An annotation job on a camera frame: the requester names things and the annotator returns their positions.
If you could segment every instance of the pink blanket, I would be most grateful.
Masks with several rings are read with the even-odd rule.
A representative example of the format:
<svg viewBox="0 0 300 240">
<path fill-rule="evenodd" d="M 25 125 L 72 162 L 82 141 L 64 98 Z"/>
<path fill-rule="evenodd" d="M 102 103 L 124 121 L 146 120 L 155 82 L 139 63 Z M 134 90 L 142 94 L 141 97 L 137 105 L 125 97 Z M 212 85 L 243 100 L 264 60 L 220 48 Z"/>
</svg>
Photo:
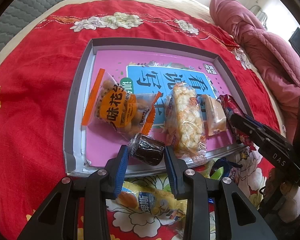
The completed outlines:
<svg viewBox="0 0 300 240">
<path fill-rule="evenodd" d="M 232 35 L 245 49 L 259 70 L 279 102 L 287 139 L 292 142 L 300 97 L 299 56 L 281 37 L 267 32 L 257 17 L 235 0 L 212 0 L 210 15 L 216 25 Z"/>
</svg>

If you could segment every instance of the red bedsheet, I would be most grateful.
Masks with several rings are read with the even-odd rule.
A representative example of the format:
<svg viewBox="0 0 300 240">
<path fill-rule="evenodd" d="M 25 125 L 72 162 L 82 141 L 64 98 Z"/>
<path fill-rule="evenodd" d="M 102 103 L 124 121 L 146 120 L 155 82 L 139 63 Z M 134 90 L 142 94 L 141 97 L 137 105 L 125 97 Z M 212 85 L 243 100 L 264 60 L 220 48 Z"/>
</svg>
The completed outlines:
<svg viewBox="0 0 300 240">
<path fill-rule="evenodd" d="M 69 90 L 88 41 L 101 37 L 159 39 L 219 54 L 255 119 L 279 131 L 265 88 L 235 59 L 230 50 L 238 45 L 221 29 L 174 9 L 130 0 L 66 5 L 38 24 L 0 65 L 0 231 L 7 239 L 17 238 L 26 215 L 65 175 L 62 136 Z"/>
</svg>

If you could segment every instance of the beige sheet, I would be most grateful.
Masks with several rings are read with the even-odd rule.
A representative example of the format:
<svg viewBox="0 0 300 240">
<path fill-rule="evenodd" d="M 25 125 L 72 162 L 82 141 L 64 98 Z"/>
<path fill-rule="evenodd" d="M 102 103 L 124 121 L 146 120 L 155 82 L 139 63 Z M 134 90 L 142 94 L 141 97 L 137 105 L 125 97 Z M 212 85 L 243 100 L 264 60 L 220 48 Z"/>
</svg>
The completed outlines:
<svg viewBox="0 0 300 240">
<path fill-rule="evenodd" d="M 3 62 L 3 60 L 6 58 L 7 55 L 19 44 L 19 42 L 34 28 L 35 25 L 37 25 L 40 21 L 42 21 L 45 17 L 59 9 L 60 7 L 67 5 L 67 4 L 75 4 L 75 3 L 85 3 L 85 2 L 91 2 L 91 1 L 97 1 L 97 0 L 64 0 L 56 5 L 54 5 L 52 8 L 50 8 L 48 11 L 46 11 L 44 14 L 42 14 L 40 17 L 35 19 L 33 22 L 31 22 L 29 25 L 27 25 L 23 30 L 21 30 L 16 36 L 13 37 L 9 41 L 9 43 L 1 50 L 0 52 L 0 64 Z M 201 19 L 205 22 L 212 23 L 213 21 L 209 14 L 209 8 L 195 0 L 135 0 L 139 2 L 145 2 L 154 4 L 157 6 L 165 7 L 165 8 L 171 8 L 176 9 L 179 11 L 182 11 L 186 14 L 189 14 L 192 17 Z M 282 131 L 282 124 L 283 119 L 281 115 L 281 111 L 279 109 L 278 104 L 275 101 L 274 96 L 269 92 L 268 88 L 266 87 L 265 83 L 263 82 L 260 74 L 258 73 L 258 70 L 254 67 L 253 71 L 257 74 L 258 78 L 261 80 L 263 85 L 265 86 L 266 90 L 269 93 L 273 108 L 276 112 L 281 133 L 284 135 Z"/>
</svg>

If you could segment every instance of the red snack wrapper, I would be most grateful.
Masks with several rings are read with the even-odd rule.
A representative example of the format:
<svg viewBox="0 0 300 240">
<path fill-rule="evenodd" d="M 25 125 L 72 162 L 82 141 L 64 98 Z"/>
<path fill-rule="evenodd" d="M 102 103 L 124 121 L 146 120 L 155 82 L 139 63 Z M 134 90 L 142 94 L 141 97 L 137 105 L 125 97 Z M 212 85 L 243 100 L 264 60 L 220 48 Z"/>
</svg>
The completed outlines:
<svg viewBox="0 0 300 240">
<path fill-rule="evenodd" d="M 245 117 L 243 111 L 237 105 L 236 101 L 230 95 L 220 95 L 218 99 L 221 102 L 223 111 L 225 112 L 225 115 L 227 117 L 235 139 L 241 141 L 244 145 L 247 145 L 250 148 L 250 151 L 255 151 L 256 148 L 252 140 L 250 140 L 249 136 L 243 133 L 242 131 L 238 130 L 237 128 L 233 127 L 233 125 L 230 122 L 230 117 L 233 113 Z"/>
</svg>

